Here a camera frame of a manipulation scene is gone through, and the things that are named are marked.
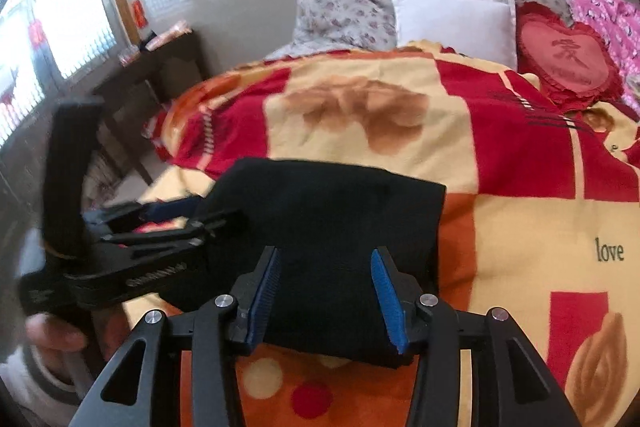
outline pink blanket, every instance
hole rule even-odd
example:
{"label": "pink blanket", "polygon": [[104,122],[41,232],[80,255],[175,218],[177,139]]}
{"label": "pink blanket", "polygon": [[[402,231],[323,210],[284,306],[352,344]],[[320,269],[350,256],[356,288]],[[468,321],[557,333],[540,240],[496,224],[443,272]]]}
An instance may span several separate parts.
{"label": "pink blanket", "polygon": [[623,0],[567,0],[576,22],[594,28],[625,81],[623,100],[640,114],[640,12]]}

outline black fabric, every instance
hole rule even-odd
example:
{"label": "black fabric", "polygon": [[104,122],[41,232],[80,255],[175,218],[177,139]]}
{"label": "black fabric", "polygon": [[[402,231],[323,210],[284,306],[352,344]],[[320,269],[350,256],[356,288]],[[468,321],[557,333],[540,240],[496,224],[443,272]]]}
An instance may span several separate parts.
{"label": "black fabric", "polygon": [[194,214],[239,208],[241,237],[214,247],[213,275],[162,297],[185,311],[252,271],[266,245],[282,276],[265,342],[398,367],[371,282],[370,256],[387,247],[401,272],[437,293],[437,233],[445,187],[381,169],[249,158],[236,162]]}

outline window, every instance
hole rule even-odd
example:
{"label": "window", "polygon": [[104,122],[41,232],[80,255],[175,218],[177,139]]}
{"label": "window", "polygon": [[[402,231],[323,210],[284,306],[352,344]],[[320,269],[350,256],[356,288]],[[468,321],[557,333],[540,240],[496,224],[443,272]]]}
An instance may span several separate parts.
{"label": "window", "polygon": [[0,146],[46,94],[116,54],[118,41],[110,0],[9,0],[0,12]]}

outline human hand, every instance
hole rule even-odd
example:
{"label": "human hand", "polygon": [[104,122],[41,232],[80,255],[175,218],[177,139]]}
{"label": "human hand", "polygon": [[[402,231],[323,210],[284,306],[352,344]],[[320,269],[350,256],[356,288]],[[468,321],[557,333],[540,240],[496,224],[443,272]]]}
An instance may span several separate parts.
{"label": "human hand", "polygon": [[[129,335],[129,321],[122,306],[94,313],[95,329],[100,339],[104,360],[109,360]],[[63,381],[69,381],[69,373],[63,361],[63,353],[75,353],[86,346],[87,339],[78,328],[55,315],[41,313],[26,321],[27,338],[40,353],[49,371]]]}

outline blanket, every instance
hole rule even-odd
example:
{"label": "blanket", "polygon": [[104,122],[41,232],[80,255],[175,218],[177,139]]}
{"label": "blanket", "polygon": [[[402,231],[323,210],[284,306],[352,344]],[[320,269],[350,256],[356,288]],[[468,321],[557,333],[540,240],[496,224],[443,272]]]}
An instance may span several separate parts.
{"label": "blanket", "polygon": [[[604,102],[569,118],[538,87],[532,74],[429,42],[333,52],[199,84],[174,104],[161,135],[176,166],[213,179],[258,156],[445,184],[441,297],[479,314],[508,309],[582,425],[612,427],[640,388],[640,129]],[[181,172],[192,171],[171,176]],[[400,427],[415,369],[265,344],[237,365],[249,427]],[[466,356],[462,371],[468,425]]]}

